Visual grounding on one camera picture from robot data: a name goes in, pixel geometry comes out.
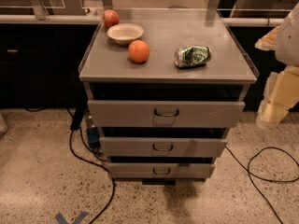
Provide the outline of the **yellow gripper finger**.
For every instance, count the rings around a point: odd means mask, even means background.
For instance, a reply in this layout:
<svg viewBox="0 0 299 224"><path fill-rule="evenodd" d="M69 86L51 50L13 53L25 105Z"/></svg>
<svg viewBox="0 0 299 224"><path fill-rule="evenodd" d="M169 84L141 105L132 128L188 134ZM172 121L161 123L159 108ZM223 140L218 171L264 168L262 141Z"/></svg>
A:
<svg viewBox="0 0 299 224"><path fill-rule="evenodd" d="M278 126L298 103L299 67L287 66L280 73L272 72L266 80L256 125L262 129Z"/></svg>
<svg viewBox="0 0 299 224"><path fill-rule="evenodd" d="M255 43L255 48L263 51L270 51L276 48L279 27L273 28Z"/></svg>

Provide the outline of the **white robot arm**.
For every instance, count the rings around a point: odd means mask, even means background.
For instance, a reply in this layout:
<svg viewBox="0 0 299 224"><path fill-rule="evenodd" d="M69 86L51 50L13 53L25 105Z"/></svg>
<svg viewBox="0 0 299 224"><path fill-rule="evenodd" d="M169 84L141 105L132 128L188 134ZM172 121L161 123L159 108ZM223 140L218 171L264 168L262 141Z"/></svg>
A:
<svg viewBox="0 0 299 224"><path fill-rule="evenodd" d="M299 4L278 27L260 38L255 47L273 50L276 59L286 65L279 74L270 73L258 109L256 125L270 129L278 126L299 103Z"/></svg>

